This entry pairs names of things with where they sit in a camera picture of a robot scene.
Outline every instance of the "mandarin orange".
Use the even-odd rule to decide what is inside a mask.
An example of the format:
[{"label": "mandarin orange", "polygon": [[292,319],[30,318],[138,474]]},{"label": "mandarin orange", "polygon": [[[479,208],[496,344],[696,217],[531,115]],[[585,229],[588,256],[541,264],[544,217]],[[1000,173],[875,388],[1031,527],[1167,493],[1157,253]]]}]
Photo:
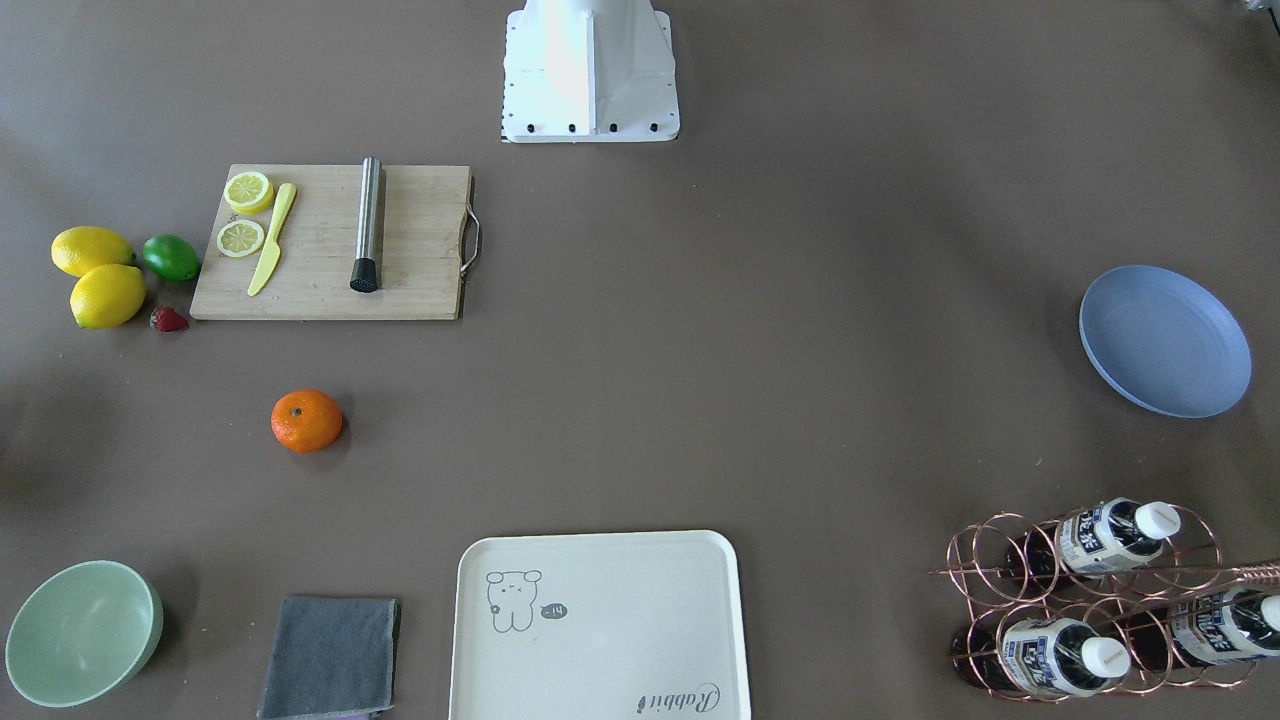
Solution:
[{"label": "mandarin orange", "polygon": [[319,389],[296,389],[271,409],[271,432],[294,452],[314,452],[338,439],[342,409]]}]

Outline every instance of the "strawberry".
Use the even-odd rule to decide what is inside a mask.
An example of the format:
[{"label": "strawberry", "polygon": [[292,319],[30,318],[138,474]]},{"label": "strawberry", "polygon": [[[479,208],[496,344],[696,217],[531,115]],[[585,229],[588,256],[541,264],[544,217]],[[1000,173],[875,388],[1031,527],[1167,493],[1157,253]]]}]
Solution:
[{"label": "strawberry", "polygon": [[187,318],[183,318],[173,307],[156,307],[151,313],[151,327],[163,333],[173,333],[187,329]]}]

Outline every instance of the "white bottle cap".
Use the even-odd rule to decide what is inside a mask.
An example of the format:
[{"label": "white bottle cap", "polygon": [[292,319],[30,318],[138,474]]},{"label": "white bottle cap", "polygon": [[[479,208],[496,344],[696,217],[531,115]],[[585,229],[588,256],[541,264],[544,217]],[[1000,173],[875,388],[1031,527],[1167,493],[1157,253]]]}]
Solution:
[{"label": "white bottle cap", "polygon": [[1183,519],[1178,510],[1167,502],[1148,502],[1142,505],[1133,514],[1138,532],[1151,539],[1165,539],[1183,528]]},{"label": "white bottle cap", "polygon": [[1080,646],[1084,666],[1100,678],[1123,678],[1129,671],[1129,650],[1115,638],[1089,638]]},{"label": "white bottle cap", "polygon": [[1280,594],[1262,598],[1262,621],[1280,630]]}]

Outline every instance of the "plastic bottle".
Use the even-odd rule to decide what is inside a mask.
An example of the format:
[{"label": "plastic bottle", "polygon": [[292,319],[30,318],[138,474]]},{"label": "plastic bottle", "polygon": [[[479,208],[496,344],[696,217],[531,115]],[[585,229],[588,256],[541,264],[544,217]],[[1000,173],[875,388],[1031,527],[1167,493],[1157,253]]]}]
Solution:
[{"label": "plastic bottle", "polygon": [[1129,671],[1129,651],[1079,620],[1021,620],[997,639],[966,629],[951,643],[956,671],[970,685],[1027,693],[1037,700],[1089,697]]},{"label": "plastic bottle", "polygon": [[[1053,532],[1027,533],[1020,541],[1025,565],[1018,551],[1010,548],[1005,569],[1012,578],[1029,577],[1037,588],[1059,589],[1071,582],[1066,574],[1097,578],[1146,565],[1164,552],[1165,538],[1179,529],[1181,518],[1167,502],[1139,505],[1117,497],[1062,520]],[[1057,552],[1046,534],[1052,537]],[[1050,580],[1055,570],[1056,583]]]},{"label": "plastic bottle", "polygon": [[1247,587],[1203,594],[1135,615],[1128,632],[1134,656],[1157,673],[1280,657],[1280,594]]}]

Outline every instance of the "knife handle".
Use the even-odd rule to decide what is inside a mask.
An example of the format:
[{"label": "knife handle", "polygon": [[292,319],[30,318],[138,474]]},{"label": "knife handle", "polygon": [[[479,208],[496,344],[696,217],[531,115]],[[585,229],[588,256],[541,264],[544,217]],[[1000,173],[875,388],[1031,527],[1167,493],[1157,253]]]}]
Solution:
[{"label": "knife handle", "polygon": [[298,196],[298,186],[292,182],[280,184],[275,191],[275,206],[271,208],[271,227],[266,229],[266,242],[276,242],[280,238],[280,225],[284,224],[285,215],[293,208],[293,199]]}]

